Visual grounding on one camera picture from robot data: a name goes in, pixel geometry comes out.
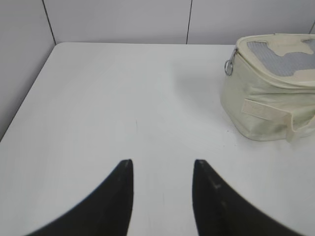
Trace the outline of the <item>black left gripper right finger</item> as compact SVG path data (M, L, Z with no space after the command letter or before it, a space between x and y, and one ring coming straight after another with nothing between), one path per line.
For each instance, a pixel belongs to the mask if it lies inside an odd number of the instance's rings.
M232 189L206 162L195 160L192 205L200 236L292 236Z

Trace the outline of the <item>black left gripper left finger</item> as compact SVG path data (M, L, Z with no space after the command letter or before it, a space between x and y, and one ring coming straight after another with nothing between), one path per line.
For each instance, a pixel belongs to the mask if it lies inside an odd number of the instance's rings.
M133 209L134 173L130 159L118 163L110 175L83 201L33 236L125 236Z

